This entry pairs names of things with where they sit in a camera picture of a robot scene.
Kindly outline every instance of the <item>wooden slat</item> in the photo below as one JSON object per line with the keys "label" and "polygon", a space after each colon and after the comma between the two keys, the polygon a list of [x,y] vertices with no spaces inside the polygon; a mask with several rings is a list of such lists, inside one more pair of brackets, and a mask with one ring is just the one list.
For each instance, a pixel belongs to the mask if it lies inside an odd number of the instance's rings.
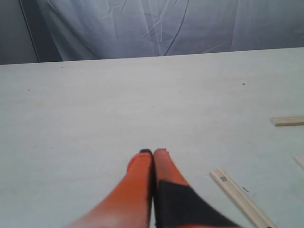
{"label": "wooden slat", "polygon": [[276,127],[304,125],[304,116],[298,117],[274,117],[271,119]]}
{"label": "wooden slat", "polygon": [[297,155],[294,157],[294,160],[304,170],[304,155]]}
{"label": "wooden slat", "polygon": [[210,172],[214,181],[238,205],[239,209],[258,228],[276,228],[275,224],[254,202],[242,192],[237,184],[221,169]]}

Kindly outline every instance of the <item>wooden stick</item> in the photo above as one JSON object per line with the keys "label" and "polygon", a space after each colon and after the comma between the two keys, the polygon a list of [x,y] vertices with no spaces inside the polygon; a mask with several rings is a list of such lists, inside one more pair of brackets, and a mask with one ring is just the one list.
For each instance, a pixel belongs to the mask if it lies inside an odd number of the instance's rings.
{"label": "wooden stick", "polygon": [[304,125],[304,116],[298,117],[274,117],[271,118],[276,127]]}
{"label": "wooden stick", "polygon": [[245,195],[239,186],[221,169],[210,172],[214,181],[230,196],[239,209],[258,228],[276,228],[266,214]]}
{"label": "wooden stick", "polygon": [[294,160],[304,170],[304,155],[297,155],[294,157]]}

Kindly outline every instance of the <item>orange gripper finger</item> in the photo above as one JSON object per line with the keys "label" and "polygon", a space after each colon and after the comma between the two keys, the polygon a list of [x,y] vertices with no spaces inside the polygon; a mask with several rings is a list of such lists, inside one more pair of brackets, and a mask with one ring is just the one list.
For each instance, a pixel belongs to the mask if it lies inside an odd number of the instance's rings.
{"label": "orange gripper finger", "polygon": [[187,183],[166,149],[154,152],[157,228],[239,228],[213,209]]}
{"label": "orange gripper finger", "polygon": [[151,151],[141,150],[113,191],[68,228],[148,228],[153,168]]}

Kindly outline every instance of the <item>white tabletop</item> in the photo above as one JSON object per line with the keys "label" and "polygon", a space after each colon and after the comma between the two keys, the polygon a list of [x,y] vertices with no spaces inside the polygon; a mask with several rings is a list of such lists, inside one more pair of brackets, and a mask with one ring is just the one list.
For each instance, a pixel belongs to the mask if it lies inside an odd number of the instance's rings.
{"label": "white tabletop", "polygon": [[303,97],[304,48],[0,66],[0,227],[69,224],[159,147],[240,225],[217,167],[278,227],[302,227],[304,126],[270,118],[304,115]]}

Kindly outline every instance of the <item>wall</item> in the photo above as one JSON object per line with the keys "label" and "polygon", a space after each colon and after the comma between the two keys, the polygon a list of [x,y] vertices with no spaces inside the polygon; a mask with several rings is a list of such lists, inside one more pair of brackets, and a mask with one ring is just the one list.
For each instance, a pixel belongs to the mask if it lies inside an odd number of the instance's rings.
{"label": "wall", "polygon": [[35,63],[37,57],[18,0],[0,0],[0,64]]}

